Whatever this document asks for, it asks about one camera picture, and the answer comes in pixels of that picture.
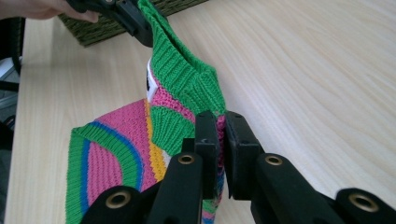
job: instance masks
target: woven basket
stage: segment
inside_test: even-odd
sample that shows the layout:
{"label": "woven basket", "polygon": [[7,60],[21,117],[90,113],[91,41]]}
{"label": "woven basket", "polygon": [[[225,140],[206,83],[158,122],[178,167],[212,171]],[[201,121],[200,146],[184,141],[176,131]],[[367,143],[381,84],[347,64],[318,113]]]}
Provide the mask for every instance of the woven basket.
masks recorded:
{"label": "woven basket", "polygon": [[[172,15],[188,7],[193,7],[207,0],[152,0],[151,2],[163,13],[164,16]],[[62,14],[61,21],[84,47],[95,44],[112,36],[124,33],[125,30],[116,21],[99,16],[99,22],[90,23],[78,21]]]}

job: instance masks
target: light wood surface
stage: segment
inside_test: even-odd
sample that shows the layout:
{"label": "light wood surface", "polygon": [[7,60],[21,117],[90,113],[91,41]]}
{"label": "light wood surface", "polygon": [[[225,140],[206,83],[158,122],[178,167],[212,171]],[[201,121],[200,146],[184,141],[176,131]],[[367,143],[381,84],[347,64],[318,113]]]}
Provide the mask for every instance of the light wood surface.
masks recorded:
{"label": "light wood surface", "polygon": [[[168,18],[218,70],[267,152],[334,197],[396,207],[396,3],[213,0]],[[6,222],[64,223],[72,128],[146,95],[151,49],[127,34],[84,49],[58,19],[26,26]],[[227,199],[218,223],[253,223]]]}

